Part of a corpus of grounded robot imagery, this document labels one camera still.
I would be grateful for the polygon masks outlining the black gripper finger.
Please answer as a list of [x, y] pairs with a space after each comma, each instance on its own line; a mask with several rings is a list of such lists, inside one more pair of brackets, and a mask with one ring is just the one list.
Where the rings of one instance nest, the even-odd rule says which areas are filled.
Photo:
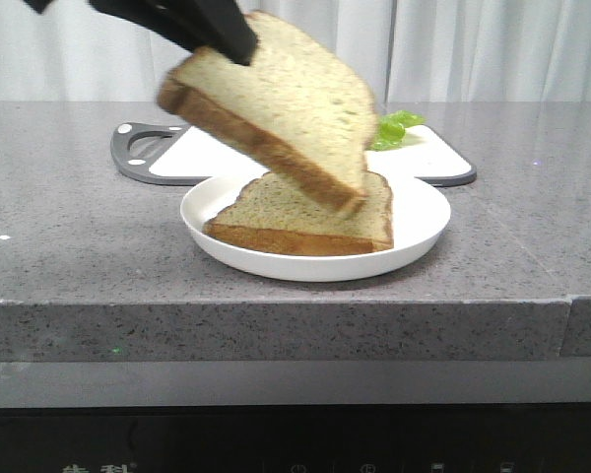
[[201, 46], [218, 50], [231, 62], [247, 66], [257, 36], [234, 1], [93, 1], [99, 12], [144, 27], [187, 51]]

